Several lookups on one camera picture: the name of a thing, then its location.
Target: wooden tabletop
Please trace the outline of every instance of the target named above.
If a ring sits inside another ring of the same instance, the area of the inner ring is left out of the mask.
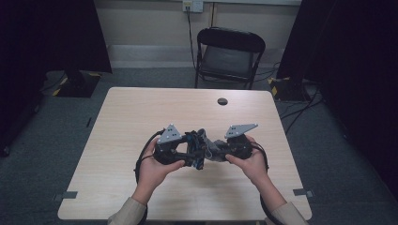
[[[218,104],[226,98],[228,104]],[[68,191],[61,219],[107,219],[135,190],[134,167],[147,140],[174,124],[180,133],[204,128],[213,142],[231,125],[258,124],[246,134],[267,152],[268,174],[287,201],[312,216],[281,120],[269,92],[114,87],[108,92]],[[178,147],[186,151],[186,144]],[[262,220],[259,193],[237,166],[205,160],[202,171],[184,167],[170,173],[148,204],[150,220]]]

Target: sleeve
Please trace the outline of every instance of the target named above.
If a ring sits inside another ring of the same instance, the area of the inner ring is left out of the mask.
[[[122,208],[108,218],[108,225],[144,224],[146,212],[146,206],[129,197]]]
[[[279,208],[275,209],[271,214],[276,217],[282,224],[308,225],[308,222],[304,219],[296,206],[291,202],[280,206]]]

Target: chair backrest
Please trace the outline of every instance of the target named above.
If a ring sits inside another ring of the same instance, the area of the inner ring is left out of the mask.
[[[199,48],[200,44],[204,44],[261,54],[266,48],[264,40],[254,33],[221,27],[210,27],[201,30],[197,36],[197,41]]]

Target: gray carpet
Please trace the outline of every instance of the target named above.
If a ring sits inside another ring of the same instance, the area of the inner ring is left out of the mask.
[[[62,72],[49,73],[44,86],[60,76]],[[60,202],[53,198],[68,188],[107,91],[113,86],[192,88],[193,83],[192,68],[118,68],[100,79],[92,98],[52,97],[55,87],[43,92],[38,113],[10,146],[10,156],[0,158],[0,224],[106,224],[62,221],[57,217]],[[243,85],[200,81],[199,87],[242,89]],[[256,82],[253,89],[268,90],[268,83]],[[308,90],[313,95],[315,86]],[[318,94],[314,102],[320,99]],[[305,106],[276,105],[283,114]],[[283,120],[284,128],[294,117]],[[303,186],[314,193],[309,198],[311,224],[398,224],[397,202],[369,162],[345,140],[337,118],[324,103],[305,111],[287,139]]]

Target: person's left hand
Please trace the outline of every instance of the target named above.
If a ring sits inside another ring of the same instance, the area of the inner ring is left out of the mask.
[[[132,198],[141,204],[147,205],[153,191],[159,186],[168,173],[178,170],[184,166],[184,160],[177,161],[170,165],[162,165],[156,159],[151,157],[155,150],[155,144],[158,139],[154,139],[144,152],[140,167],[140,179],[137,188],[132,194]]]

